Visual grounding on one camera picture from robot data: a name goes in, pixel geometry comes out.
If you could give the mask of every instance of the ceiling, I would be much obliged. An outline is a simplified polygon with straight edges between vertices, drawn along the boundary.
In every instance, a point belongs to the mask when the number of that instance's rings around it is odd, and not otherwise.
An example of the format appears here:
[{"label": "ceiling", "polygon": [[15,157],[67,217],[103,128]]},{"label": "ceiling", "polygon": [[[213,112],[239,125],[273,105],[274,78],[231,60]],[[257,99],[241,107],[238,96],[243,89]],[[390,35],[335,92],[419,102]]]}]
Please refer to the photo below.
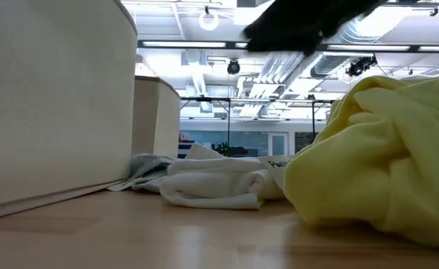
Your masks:
[{"label": "ceiling", "polygon": [[[261,14],[268,4],[262,4],[258,7],[231,8],[232,3],[228,1],[226,5],[220,8],[210,7],[214,13],[219,14],[218,26],[208,31],[201,27],[199,17],[205,12],[202,6],[184,6],[181,4],[141,4],[139,1],[126,1],[124,5],[130,11],[137,24],[139,40],[195,40],[195,41],[242,41],[241,31],[255,17]],[[392,25],[376,43],[401,43],[401,44],[439,44],[439,14],[430,16],[431,8],[410,8],[408,15],[399,19],[395,25]],[[210,16],[205,17],[206,23],[212,23]],[[378,66],[366,71],[361,77],[350,81],[349,76],[344,75],[345,69],[349,66],[349,61],[341,65],[334,66],[334,69],[328,74],[326,80],[301,80],[300,90],[294,90],[292,81],[297,81],[301,77],[298,69],[303,68],[304,61],[298,54],[248,54],[243,50],[221,50],[221,49],[204,49],[205,64],[200,67],[191,67],[184,61],[182,64],[182,52],[185,49],[138,49],[138,54],[142,55],[146,63],[153,72],[162,79],[170,83],[183,96],[197,96],[198,81],[206,86],[203,92],[206,96],[230,96],[237,98],[284,98],[284,99],[304,99],[308,94],[314,94],[316,99],[338,99],[349,91],[360,78],[371,75],[388,75],[394,78],[407,78],[417,75],[439,75],[439,54],[397,54],[397,53],[380,53],[376,54]],[[226,71],[229,59],[238,59],[241,71],[237,75],[229,75]],[[294,64],[287,74],[287,79],[275,81],[276,84],[285,84],[286,87],[253,87],[249,91],[245,89],[238,90],[238,79],[243,77],[257,78],[261,77],[262,71],[267,71],[267,65],[275,63],[276,68],[286,71],[288,64]],[[291,88],[294,94],[287,91]],[[241,96],[231,96],[231,94],[241,94]],[[212,109],[216,113],[224,112],[221,105],[211,105],[208,109],[203,109],[207,113],[201,112],[199,104],[191,102],[184,108],[182,114],[185,117],[215,117],[214,113],[208,111]],[[255,113],[267,117],[292,118],[289,114],[296,115],[299,118],[311,117],[310,105],[305,104],[287,104],[280,108],[271,108],[271,105],[250,105],[245,102],[238,102],[233,105],[236,117],[254,117]],[[325,118],[328,106],[319,110],[319,118]]]}]

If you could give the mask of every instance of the grey cloth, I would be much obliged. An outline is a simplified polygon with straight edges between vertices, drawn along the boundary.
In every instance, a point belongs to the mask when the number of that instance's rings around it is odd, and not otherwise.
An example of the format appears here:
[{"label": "grey cloth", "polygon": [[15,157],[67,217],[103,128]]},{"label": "grey cloth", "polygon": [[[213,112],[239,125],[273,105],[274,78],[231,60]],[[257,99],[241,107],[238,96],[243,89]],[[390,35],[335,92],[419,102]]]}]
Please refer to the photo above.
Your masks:
[{"label": "grey cloth", "polygon": [[168,166],[176,161],[170,157],[139,154],[131,159],[130,179],[134,191],[160,193],[160,184],[168,177]]}]

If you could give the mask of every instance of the security camera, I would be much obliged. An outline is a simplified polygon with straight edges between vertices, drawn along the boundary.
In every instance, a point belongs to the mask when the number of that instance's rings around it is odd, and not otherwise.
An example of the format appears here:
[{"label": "security camera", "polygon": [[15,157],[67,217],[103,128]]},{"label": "security camera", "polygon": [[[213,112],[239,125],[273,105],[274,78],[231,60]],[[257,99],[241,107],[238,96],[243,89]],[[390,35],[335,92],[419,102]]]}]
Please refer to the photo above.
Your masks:
[{"label": "security camera", "polygon": [[240,72],[240,64],[237,62],[237,60],[230,60],[228,65],[228,74],[230,75],[236,75]]}]

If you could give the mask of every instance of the wooden table surface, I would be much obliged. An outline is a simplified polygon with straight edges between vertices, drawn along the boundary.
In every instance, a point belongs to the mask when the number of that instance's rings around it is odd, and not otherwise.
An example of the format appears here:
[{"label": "wooden table surface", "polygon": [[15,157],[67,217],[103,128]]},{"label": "wooden table surface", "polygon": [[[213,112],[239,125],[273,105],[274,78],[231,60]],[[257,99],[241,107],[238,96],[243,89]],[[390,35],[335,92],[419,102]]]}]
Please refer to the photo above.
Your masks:
[{"label": "wooden table surface", "polygon": [[105,191],[0,218],[2,268],[439,268],[439,250],[366,225],[310,229],[285,201],[223,211]]}]

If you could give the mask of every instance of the yellow fabric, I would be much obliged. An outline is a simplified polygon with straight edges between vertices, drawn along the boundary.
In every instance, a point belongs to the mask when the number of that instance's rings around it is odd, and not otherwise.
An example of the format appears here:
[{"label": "yellow fabric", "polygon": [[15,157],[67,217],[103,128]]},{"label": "yellow fabric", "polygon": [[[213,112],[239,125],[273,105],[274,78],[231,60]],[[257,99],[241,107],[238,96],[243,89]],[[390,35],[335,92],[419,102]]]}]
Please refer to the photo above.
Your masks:
[{"label": "yellow fabric", "polygon": [[291,162],[284,192],[313,226],[365,220],[438,247],[439,78],[359,82]]}]

